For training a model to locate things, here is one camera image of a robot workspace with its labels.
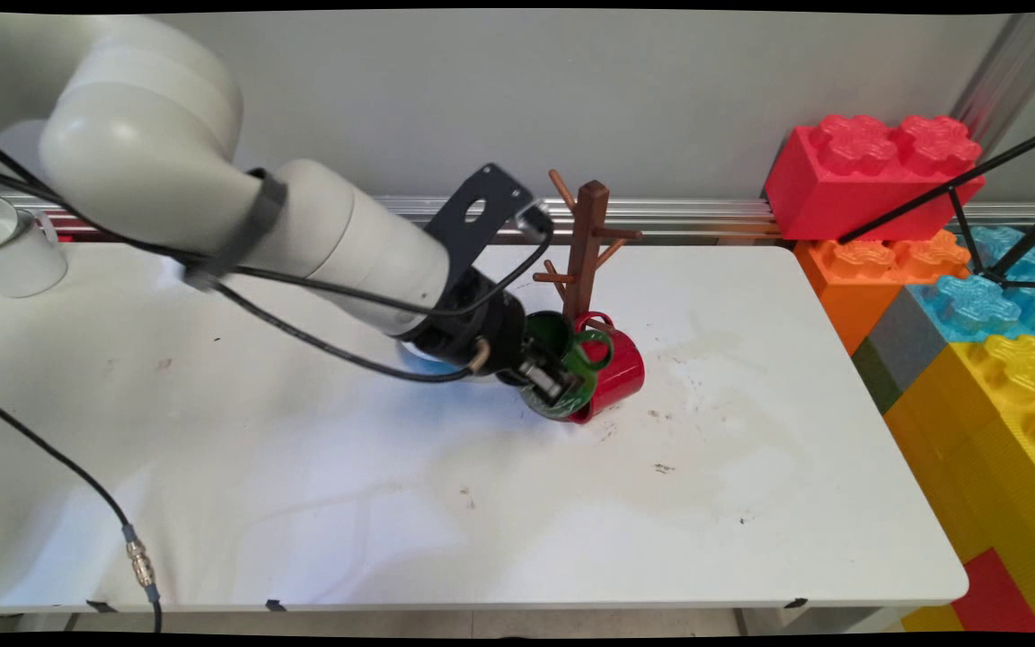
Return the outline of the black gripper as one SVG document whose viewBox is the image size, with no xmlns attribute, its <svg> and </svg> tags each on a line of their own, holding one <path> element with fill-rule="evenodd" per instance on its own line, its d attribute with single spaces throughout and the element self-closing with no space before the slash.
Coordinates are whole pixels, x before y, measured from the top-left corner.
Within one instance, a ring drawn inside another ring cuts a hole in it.
<svg viewBox="0 0 1035 647">
<path fill-rule="evenodd" d="M 501 290 L 472 312 L 424 320 L 408 332 L 408 352 L 418 356 L 419 364 L 430 373 L 445 374 L 471 363 L 477 340 L 484 339 L 490 355 L 481 371 L 465 381 L 496 380 L 522 386 L 521 398 L 530 408 L 580 408 L 586 404 L 587 380 L 571 364 L 574 340 L 529 340 L 529 361 L 523 361 L 525 327 L 525 308 L 516 297 Z"/>
</svg>

